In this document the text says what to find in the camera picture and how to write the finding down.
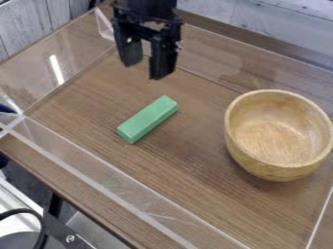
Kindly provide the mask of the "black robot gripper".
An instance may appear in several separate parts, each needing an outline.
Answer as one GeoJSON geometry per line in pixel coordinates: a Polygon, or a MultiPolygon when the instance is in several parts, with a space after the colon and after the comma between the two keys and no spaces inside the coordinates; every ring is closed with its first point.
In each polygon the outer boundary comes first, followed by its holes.
{"type": "Polygon", "coordinates": [[[151,41],[150,78],[161,80],[175,69],[181,28],[177,0],[115,0],[113,27],[119,59],[126,67],[143,59],[142,39],[151,41]]]}

